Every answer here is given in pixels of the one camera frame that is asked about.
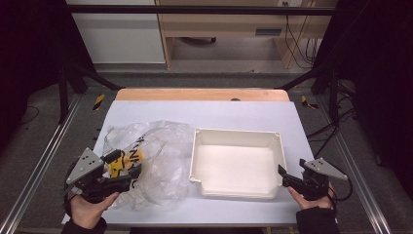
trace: clear plastic bag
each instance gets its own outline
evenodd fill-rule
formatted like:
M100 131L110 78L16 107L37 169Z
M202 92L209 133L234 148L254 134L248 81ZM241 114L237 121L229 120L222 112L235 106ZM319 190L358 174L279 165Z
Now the clear plastic bag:
M165 206L183 199L188 192L193 136L190 126L169 121L110 128L104 152L116 148L123 149L126 155L133 150L140 150L143 155L139 156L141 161L134 162L142 164L142 173L132 182L131 190L119 196L114 207Z

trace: floor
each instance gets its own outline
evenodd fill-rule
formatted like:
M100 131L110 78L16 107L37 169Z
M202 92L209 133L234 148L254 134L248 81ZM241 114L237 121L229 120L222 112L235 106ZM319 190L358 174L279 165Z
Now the floor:
M127 87L226 87L226 88L274 88L289 82L308 68L297 66L285 70L271 39L229 39L218 38L215 44L206 39L183 38L176 42L172 67L139 65L139 73L130 67L101 67L100 73L105 78ZM305 62L298 58L302 65ZM94 145L99 128L104 121L104 113L110 107L110 100L116 92L107 91L92 80L87 81L90 89L85 95L73 95L72 101L79 99L79 108L72 117L70 126L57 139L58 147L45 152L50 139L54 137L59 118L57 86L33 94L29 107L21 120L22 124L13 135L8 148L0 157L0 192L7 194L0 202L0 220L14 215L17 223L10 229L15 233L59 233L60 222L64 211L59 196L63 172L69 162L76 159L73 152L78 152L85 145ZM324 96L314 97L309 91L312 80L300 84L289 91L289 96L296 104L306 134L313 133L328 124L323 113ZM105 92L106 98L99 111L92 111L96 97ZM318 104L319 109L303 106L301 98L307 97L309 104ZM345 112L352 108L345 99L342 109ZM323 140L329 136L325 132L319 138L310 140L316 153ZM54 155L55 158L45 160L43 156ZM342 233L390 233L377 230L372 225L368 206L377 204L378 210L385 218L385 228L390 227L393 233L413 233L410 218L413 216L413 204L397 183L391 169L378 167L373 157L374 152L357 119L349 118L341 123L339 134L326 145L320 154L330 158L335 164L348 170L343 160L350 155L357 162L357 167L365 179L367 190L359 189L350 200L339 205L339 227ZM45 167L41 174L36 169ZM34 194L21 193L27 187L37 188ZM337 191L346 194L347 184L337 182ZM362 197L371 193L371 201L364 203ZM20 201L25 213L16 211L16 201ZM125 229L114 227L113 233L125 233ZM273 233L293 233L290 227L273 228Z

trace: wire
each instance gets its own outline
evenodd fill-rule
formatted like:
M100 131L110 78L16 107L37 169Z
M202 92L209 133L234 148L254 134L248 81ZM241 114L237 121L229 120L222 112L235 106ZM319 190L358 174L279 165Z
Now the wire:
M356 93L353 91L350 91L349 89L347 89L345 86L341 85L339 83L337 90L344 96L350 96L353 97Z
M344 174L345 175L345 173L340 169L340 168L338 168L336 165L334 165L334 164L332 164L331 162L328 162L333 168L335 168L335 169L337 169L340 173L342 173L342 174ZM349 178L349 177L347 177L347 181L349 182L349 193L345 196L345 197L343 197L343 198L337 198L337 196L336 196L336 194L335 194L335 192L334 192L334 190L332 189L332 188L330 188L332 191L333 191L333 193L334 193L334 200L335 201L338 201L338 202L342 202L342 201L346 201L347 199L349 199L351 196L352 196L352 194L353 194L353 183L352 183L352 180Z
M282 5L285 6L285 7L288 7L288 3L287 3L287 2L282 3ZM305 16L305 18L304 18L304 23L301 25L300 34L301 34L301 33L303 32L303 30L304 30L304 25L305 25L305 22L307 21L307 18L308 18L308 16ZM305 57L303 56L303 53L302 53L301 50L300 50L300 46L299 46L299 44L298 44L298 41L295 39L294 35L292 34L292 30L291 30L291 28L289 27L288 15L285 15L285 21L286 21L286 23L285 23L285 37L284 37L285 45L286 45L286 47L288 48L288 50L291 52L291 55L292 55L292 57L294 58L295 63L297 63L297 65L298 65L300 68L312 68L312 67L313 67L313 64L314 64L315 56L316 56L316 54L315 54L315 49L313 48L313 58L314 58L314 59L311 59L311 60L309 61L308 56L307 56L307 49L306 49L306 57L307 57L307 58L305 58ZM289 47L289 45L288 45L288 43L287 43L287 40L286 40L286 34L287 34L287 32L289 32L289 34L291 35L291 38L292 38L292 40L293 40L294 43L295 43L295 48L297 48L298 52L299 52L300 55L301 55L301 58L302 58L306 63L308 63L308 64L310 65L310 67L301 66L301 65L298 63L295 55L292 53L292 50L291 50L291 48Z
M40 113L40 110L39 110L39 108L37 108L37 107L34 107L34 106L29 105L29 106L27 106L27 109L28 109L28 108L33 108L33 109L35 109L35 110L36 110L36 114L34 115L34 117L32 117L31 119L27 120L26 122L20 123L21 125L25 125L25 124L27 124L27 123L30 123L30 122L33 121L33 120L39 115L39 113Z
M335 193L334 189L332 189L330 186L328 186L328 189L331 190L331 192L333 193L333 198L336 199L337 194Z
M345 99L350 99L352 97L350 96L346 96L346 97L341 97L338 101L337 101L337 105L339 105L341 103L341 101L345 100Z
M67 184L67 179L69 178L70 174L72 173L73 169L76 167L78 160L76 160L75 162L72 162L69 165L69 169L66 172L66 176L64 177L64 185L63 185L63 191L62 193L66 192L65 194L63 194L63 206L64 209L66 211L66 213L69 216L72 216L72 209L70 206L70 201L77 195L76 193L73 193L71 191L68 191L69 189L69 185Z
M317 157L319 156L319 154L321 153L321 151L325 148L325 146L328 144L328 142L333 138L333 136L335 134L337 134L338 132L338 125L334 128L333 132L330 134L330 136L328 137L328 139L322 144L322 146L319 148L319 151L317 151L317 153L314 155L314 158L317 159Z
M334 199L328 193L327 193L327 198L328 198L328 200L330 200L331 205L333 206L334 215L337 215L337 201L334 201Z
M343 121L340 121L340 123L344 123L346 122L350 117L353 117L356 115L356 110L354 108L352 108L351 110L349 110L349 113L352 113L351 115L347 116Z
M312 55L311 56L308 55L310 41L312 41L312 44L313 44L313 50L312 50ZM306 58L310 62L311 67L314 67L314 62L316 61L318 42L319 42L318 38L315 38L314 40L311 39L311 38L307 39Z
M330 123L330 124L322 127L321 129L315 131L314 133L312 133L312 134L310 134L310 135L307 135L307 138L315 137L315 136L317 136L317 135L319 135L319 134L322 134L323 132L325 132L325 131L328 130L329 128L331 128L331 127L333 127L333 126L336 126L336 125L338 125L339 123L344 122L344 121L340 121L340 119L343 118L344 116L346 116L346 115L348 115L348 114L350 114L350 113L354 113L354 112L355 112L355 109L354 109L354 108L347 110L347 111L344 112L343 114L339 115L339 117L338 117L338 122L332 122L332 123Z
M325 140L327 140L327 138L325 138L325 139L312 139L312 140L309 140L309 142L321 142L321 141L325 141Z

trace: metal frame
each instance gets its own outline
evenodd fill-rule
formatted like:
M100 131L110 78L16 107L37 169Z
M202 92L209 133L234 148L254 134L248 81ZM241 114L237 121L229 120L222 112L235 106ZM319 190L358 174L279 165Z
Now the metal frame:
M361 9L358 16L355 18L355 21L352 22L349 28L346 30L345 34L348 34L352 25L357 21L359 15L365 8L365 6ZM217 6L125 6L125 5L65 5L65 6L47 6L47 11L65 11L66 13L89 13L89 14L209 14L209 15L285 15L285 16L343 16L345 14L353 13L354 10L338 10L335 8L286 8L286 7L217 7ZM340 49L341 44L345 40L345 36L341 38L341 40L336 43L336 46L332 50L332 52L328 55L327 59L324 62L316 67L315 69L311 70L310 72L300 76L299 78L295 79L294 81L284 85L281 89L289 90L296 86L297 84L302 83L303 81L313 78L323 72L325 69L333 69L334 63L336 62L335 56ZM89 76L92 76L95 80L102 83L106 87L110 88L112 85L110 82L106 83L107 81L103 78L98 77L94 72L85 71L80 69L82 73L86 73ZM67 96L66 83L65 78L65 70L62 70L60 74L60 94L63 96ZM48 168L50 162L52 161L56 149L64 135L76 109L80 101L80 97L75 98L74 102L71 106L70 112L62 112L64 118L60 119L60 125L57 127L56 132L51 139L48 147L46 148L44 154L42 155L38 165L36 166L32 176L30 177L29 181L23 188L22 192L18 200L16 201L15 205L13 206L12 210L6 217L6 219L2 222L0 227L0 233L14 233L16 230L19 221L21 220L22 215L24 214L29 202L31 201L40 180ZM61 103L63 108L67 108L67 104L65 100ZM336 142L338 147L341 149L343 161L348 167L351 176L356 179L356 190L358 195L360 196L361 203L364 205L367 214L370 218L370 221L373 225L373 228L377 233L391 233L390 227L387 224L383 214L380 211L377 202L374 199L368 185L365 183L362 175L357 168L353 157L350 154L347 145L345 144L342 137L339 135L336 138Z

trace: white cabinet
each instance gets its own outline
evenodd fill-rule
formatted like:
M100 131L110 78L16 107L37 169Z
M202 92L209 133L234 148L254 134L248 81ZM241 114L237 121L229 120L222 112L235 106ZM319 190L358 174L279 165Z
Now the white cabinet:
M66 0L67 4L155 5L153 0ZM73 14L94 63L165 63L155 14Z

